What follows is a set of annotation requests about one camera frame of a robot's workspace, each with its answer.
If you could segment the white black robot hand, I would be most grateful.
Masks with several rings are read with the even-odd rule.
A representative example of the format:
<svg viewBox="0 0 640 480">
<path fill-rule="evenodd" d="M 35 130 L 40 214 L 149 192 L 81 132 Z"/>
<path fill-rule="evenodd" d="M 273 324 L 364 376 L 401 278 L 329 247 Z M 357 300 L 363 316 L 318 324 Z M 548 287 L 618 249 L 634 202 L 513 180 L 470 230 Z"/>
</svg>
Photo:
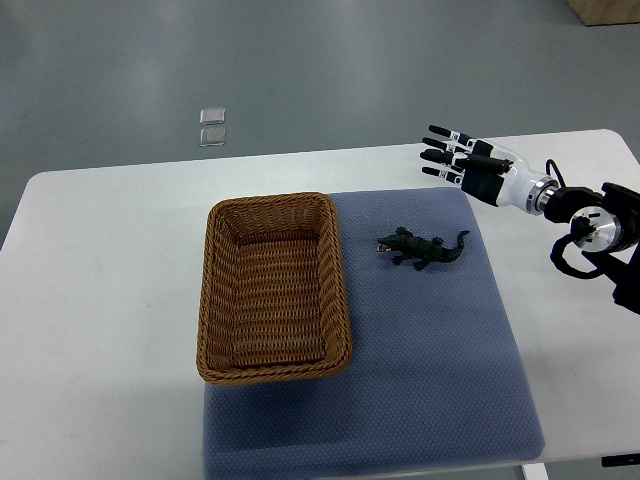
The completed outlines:
<svg viewBox="0 0 640 480">
<path fill-rule="evenodd" d="M 425 137 L 422 172 L 445 180 L 491 206 L 514 206 L 528 214 L 543 213 L 559 183 L 533 171 L 520 155 L 498 144 L 431 125 Z"/>
</svg>

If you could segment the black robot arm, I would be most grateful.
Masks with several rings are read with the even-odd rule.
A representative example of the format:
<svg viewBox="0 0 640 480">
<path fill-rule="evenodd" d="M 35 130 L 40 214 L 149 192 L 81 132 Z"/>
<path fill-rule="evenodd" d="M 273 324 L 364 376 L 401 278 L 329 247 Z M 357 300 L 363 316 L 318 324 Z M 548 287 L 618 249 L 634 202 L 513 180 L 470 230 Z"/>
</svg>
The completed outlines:
<svg viewBox="0 0 640 480">
<path fill-rule="evenodd" d="M 639 194 L 624 186 L 605 182 L 601 191 L 569 187 L 554 160 L 545 164 L 557 186 L 539 197 L 544 217 L 553 223 L 566 223 L 569 231 L 557 240 L 550 260 L 561 273 L 591 280 L 607 277 L 615 285 L 616 305 L 639 312 Z M 569 245 L 575 245 L 594 269 L 579 270 L 564 258 Z"/>
</svg>

